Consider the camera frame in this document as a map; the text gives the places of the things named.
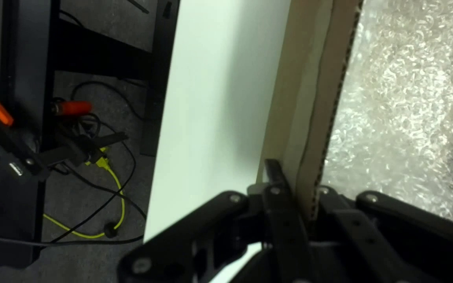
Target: yellow wire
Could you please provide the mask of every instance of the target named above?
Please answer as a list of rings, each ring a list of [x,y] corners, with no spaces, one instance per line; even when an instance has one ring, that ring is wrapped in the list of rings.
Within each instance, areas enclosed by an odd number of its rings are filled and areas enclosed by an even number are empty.
[[[121,190],[121,182],[116,176],[116,173],[112,170],[112,166],[109,165],[107,159],[101,159],[98,163],[96,163],[99,168],[105,170],[115,181],[118,190],[120,190],[120,195],[123,195],[123,190]],[[120,214],[120,218],[115,225],[115,229],[120,229],[120,226],[123,225],[123,222],[126,220],[126,200],[124,198],[120,198],[120,203],[121,203],[121,214]],[[49,220],[50,223],[54,223],[55,226],[65,229],[65,231],[69,231],[71,228],[68,225],[65,225],[63,222],[50,217],[49,214],[43,214],[43,217],[46,220]],[[71,234],[80,237],[80,239],[87,239],[87,240],[94,240],[94,239],[101,239],[105,236],[105,233],[98,233],[98,234],[85,234],[85,233],[80,233],[80,231],[71,231]]]

